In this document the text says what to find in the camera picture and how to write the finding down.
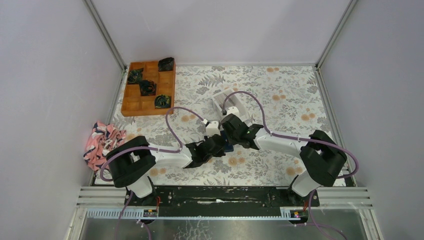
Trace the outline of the blue leather card holder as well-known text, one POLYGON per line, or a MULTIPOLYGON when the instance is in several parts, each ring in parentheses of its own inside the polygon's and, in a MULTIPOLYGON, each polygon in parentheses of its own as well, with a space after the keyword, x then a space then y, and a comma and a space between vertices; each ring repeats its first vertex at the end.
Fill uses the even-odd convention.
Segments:
POLYGON ((228 139, 225 131, 224 130, 221 130, 220 131, 220 135, 221 135, 221 137, 225 141, 225 145, 224 145, 224 148, 223 148, 224 152, 225 153, 233 152, 234 151, 234 146, 229 143, 229 139, 228 139))

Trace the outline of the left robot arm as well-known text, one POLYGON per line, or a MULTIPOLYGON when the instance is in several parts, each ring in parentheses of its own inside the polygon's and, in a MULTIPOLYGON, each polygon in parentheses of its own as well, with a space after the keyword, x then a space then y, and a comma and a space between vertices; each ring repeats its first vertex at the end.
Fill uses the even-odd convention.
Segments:
POLYGON ((106 155, 106 167, 116 188, 127 188, 144 206, 155 200, 154 185, 148 176, 156 167, 198 168, 211 158, 225 155, 226 140, 219 134, 181 148, 149 144, 138 136, 106 155))

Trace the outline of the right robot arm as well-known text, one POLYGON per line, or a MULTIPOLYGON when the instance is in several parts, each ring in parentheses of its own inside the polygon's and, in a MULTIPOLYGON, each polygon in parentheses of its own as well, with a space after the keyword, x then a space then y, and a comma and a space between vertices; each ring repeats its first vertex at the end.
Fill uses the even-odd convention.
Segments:
POLYGON ((318 187, 332 187, 347 161, 347 155, 323 131, 315 130, 308 138, 267 131, 265 126, 248 126, 239 117, 229 114, 221 126, 231 145, 246 149, 275 151, 300 159, 305 171, 289 185, 287 201, 301 205, 318 187))

